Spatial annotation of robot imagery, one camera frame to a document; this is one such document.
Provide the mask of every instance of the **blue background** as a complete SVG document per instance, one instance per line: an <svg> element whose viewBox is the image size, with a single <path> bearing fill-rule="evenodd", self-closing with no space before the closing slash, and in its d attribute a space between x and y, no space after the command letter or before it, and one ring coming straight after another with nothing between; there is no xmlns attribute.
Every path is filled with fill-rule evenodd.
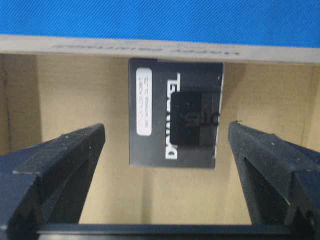
<svg viewBox="0 0 320 240"><path fill-rule="evenodd" d="M0 34L320 48L320 0L0 0Z"/></svg>

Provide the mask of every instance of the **small black square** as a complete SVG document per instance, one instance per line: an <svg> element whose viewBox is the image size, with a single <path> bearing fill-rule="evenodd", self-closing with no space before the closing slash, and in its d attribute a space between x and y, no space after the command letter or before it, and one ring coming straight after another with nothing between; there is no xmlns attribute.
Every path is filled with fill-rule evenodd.
<svg viewBox="0 0 320 240"><path fill-rule="evenodd" d="M220 93L174 92L171 95L170 142L188 147L216 144Z"/></svg>

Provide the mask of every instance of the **white strip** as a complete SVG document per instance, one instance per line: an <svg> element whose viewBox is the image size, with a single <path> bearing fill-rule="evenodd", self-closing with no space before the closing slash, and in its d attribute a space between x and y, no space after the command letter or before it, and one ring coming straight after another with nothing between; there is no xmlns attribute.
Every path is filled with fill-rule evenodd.
<svg viewBox="0 0 320 240"><path fill-rule="evenodd" d="M152 131L152 71L139 67L135 76L136 133L150 136Z"/></svg>
<svg viewBox="0 0 320 240"><path fill-rule="evenodd" d="M320 48L0 34L0 53L86 54L200 62L320 64Z"/></svg>

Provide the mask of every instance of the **black card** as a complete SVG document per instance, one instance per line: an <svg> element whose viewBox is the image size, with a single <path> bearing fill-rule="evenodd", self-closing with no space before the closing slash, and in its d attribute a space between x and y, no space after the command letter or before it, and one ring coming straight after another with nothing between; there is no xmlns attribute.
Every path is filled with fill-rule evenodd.
<svg viewBox="0 0 320 240"><path fill-rule="evenodd" d="M222 63L130 59L130 164L214 168L222 83Z"/></svg>

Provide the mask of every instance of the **white label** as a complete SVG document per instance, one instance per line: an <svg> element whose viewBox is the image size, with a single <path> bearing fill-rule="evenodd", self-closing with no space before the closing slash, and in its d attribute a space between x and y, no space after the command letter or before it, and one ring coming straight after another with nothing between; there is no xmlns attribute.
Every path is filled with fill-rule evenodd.
<svg viewBox="0 0 320 240"><path fill-rule="evenodd" d="M136 133L150 136L152 130L152 71L139 67L136 70Z"/></svg>

